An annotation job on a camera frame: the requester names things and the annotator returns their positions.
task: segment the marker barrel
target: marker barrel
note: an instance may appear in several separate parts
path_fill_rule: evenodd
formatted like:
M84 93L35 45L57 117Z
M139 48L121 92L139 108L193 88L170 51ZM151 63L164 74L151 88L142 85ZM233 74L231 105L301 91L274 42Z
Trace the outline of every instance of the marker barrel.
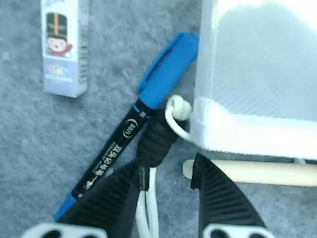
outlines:
M81 198L95 185L140 131L153 111L141 100L137 100L72 190L74 198Z

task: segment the printed logo on box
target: printed logo on box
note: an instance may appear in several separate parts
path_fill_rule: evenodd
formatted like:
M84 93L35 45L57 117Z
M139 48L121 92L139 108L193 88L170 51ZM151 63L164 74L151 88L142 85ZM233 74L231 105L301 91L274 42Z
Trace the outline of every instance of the printed logo on box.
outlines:
M45 7L50 7L58 2L65 2L65 0L46 0Z
M53 64L47 66L47 73L45 74L45 77L64 82L72 81L69 77L69 70L67 68Z

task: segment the pen clip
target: pen clip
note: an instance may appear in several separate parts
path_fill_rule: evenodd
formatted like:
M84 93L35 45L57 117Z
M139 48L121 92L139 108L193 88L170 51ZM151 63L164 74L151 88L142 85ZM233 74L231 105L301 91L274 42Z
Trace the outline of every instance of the pen clip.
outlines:
M152 65L150 66L149 70L146 72L142 80L140 81L137 87L137 94L141 93L143 89L145 89L147 82L150 78L154 75L156 70L159 68L161 63L164 62L165 58L169 55L169 53L173 50L173 47L177 43L177 41L183 36L183 32L179 33L173 41L171 41L165 49L159 54L153 61Z

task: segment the black plastic handle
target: black plastic handle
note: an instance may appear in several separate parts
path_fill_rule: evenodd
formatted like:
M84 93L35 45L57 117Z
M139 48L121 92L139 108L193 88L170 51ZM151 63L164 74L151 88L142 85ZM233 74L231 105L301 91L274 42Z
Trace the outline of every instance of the black plastic handle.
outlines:
M191 188L200 191L199 237L210 223L265 227L238 186L212 161L198 153Z
M186 121L177 121L184 127ZM149 121L137 148L137 157L149 158L150 167L159 166L168 154L178 135L169 127L164 109L158 109Z

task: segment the white cable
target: white cable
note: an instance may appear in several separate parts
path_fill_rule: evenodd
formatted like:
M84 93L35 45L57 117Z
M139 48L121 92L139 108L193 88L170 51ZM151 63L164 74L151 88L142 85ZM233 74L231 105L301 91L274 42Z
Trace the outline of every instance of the white cable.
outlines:
M191 141L190 134L181 128L175 121L187 120L192 111L190 103L185 101L181 96L174 95L170 97L166 104L165 118L170 128L181 138Z
M190 134L182 129L175 119L184 121L190 116L192 107L181 96L172 96L166 104L165 118L170 128L181 138L190 141ZM150 168L149 190L139 194L136 223L140 238L159 238L159 214L156 199L156 168ZM145 200L148 211L149 226L145 213Z
M140 191L135 220L140 238L151 238L148 227L147 216L145 213L145 192Z
M156 168L150 168L149 190L146 192L146 203L151 238L159 238L159 214L155 191L156 171Z

